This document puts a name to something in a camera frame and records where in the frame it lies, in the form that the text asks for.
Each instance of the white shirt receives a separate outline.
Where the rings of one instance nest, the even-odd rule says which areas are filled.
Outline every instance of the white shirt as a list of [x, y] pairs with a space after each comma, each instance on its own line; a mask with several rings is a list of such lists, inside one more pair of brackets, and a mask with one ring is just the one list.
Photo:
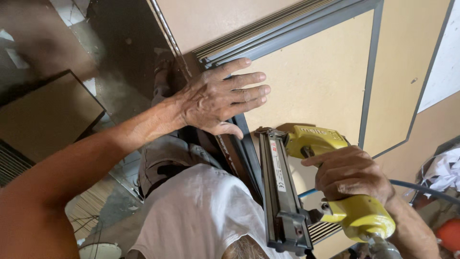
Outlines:
[[269, 258], [291, 259], [266, 246], [264, 212], [243, 182], [199, 164], [167, 180], [146, 199], [136, 243], [146, 259], [221, 259], [227, 247], [250, 235]]

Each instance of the man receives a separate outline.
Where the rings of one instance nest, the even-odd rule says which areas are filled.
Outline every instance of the man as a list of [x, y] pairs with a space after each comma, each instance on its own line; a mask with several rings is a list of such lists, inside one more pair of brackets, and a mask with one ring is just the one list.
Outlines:
[[[128, 257], [290, 258], [266, 247], [262, 208], [244, 184], [175, 133], [192, 125], [241, 139], [241, 130], [224, 121], [263, 105], [270, 92], [267, 85], [241, 89], [262, 82], [262, 72], [225, 79], [250, 64], [241, 58], [204, 72], [170, 98], [163, 97], [164, 76], [158, 77], [152, 108], [66, 147], [12, 181], [0, 194], [0, 258], [78, 258], [65, 205], [144, 144], [139, 178], [147, 213]], [[326, 198], [377, 198], [397, 224], [390, 241], [404, 258], [438, 257], [431, 230], [395, 195], [367, 153], [346, 147], [302, 161], [305, 166], [318, 163], [323, 165], [316, 188]], [[176, 175], [168, 176], [170, 171]]]

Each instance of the nail gun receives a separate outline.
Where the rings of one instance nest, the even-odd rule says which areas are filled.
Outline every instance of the nail gun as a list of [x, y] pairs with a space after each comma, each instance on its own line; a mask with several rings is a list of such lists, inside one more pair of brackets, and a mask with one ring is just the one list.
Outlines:
[[341, 134], [309, 126], [294, 126], [292, 132], [261, 128], [255, 133], [259, 138], [268, 247], [314, 259], [308, 226], [323, 221], [340, 224], [354, 241], [368, 242], [374, 259], [401, 258], [394, 245], [385, 241], [395, 231], [395, 223], [375, 198], [354, 195], [322, 200], [321, 210], [307, 211], [297, 197], [287, 156], [303, 159], [349, 146]]

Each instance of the hand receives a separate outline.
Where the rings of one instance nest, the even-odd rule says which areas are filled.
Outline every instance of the hand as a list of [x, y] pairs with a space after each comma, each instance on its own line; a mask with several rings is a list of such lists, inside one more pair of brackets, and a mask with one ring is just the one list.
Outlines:
[[230, 61], [193, 78], [177, 92], [172, 98], [180, 105], [183, 126], [191, 125], [213, 135], [234, 134], [242, 139], [241, 129], [225, 120], [263, 105], [270, 86], [240, 89], [263, 82], [266, 76], [262, 72], [225, 78], [250, 64], [251, 60], [247, 58]]
[[355, 194], [366, 194], [378, 199], [383, 206], [395, 190], [371, 156], [358, 146], [302, 160], [302, 165], [322, 165], [316, 173], [315, 188], [328, 200], [340, 200]]

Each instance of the label on nail gun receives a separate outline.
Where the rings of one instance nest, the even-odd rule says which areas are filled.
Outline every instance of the label on nail gun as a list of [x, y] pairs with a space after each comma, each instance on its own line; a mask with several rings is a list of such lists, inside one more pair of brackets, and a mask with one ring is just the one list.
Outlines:
[[278, 191], [286, 192], [280, 158], [278, 157], [278, 150], [276, 149], [276, 142], [274, 140], [270, 140], [270, 149], [271, 157], [273, 158], [273, 169], [275, 169], [276, 186], [278, 187]]

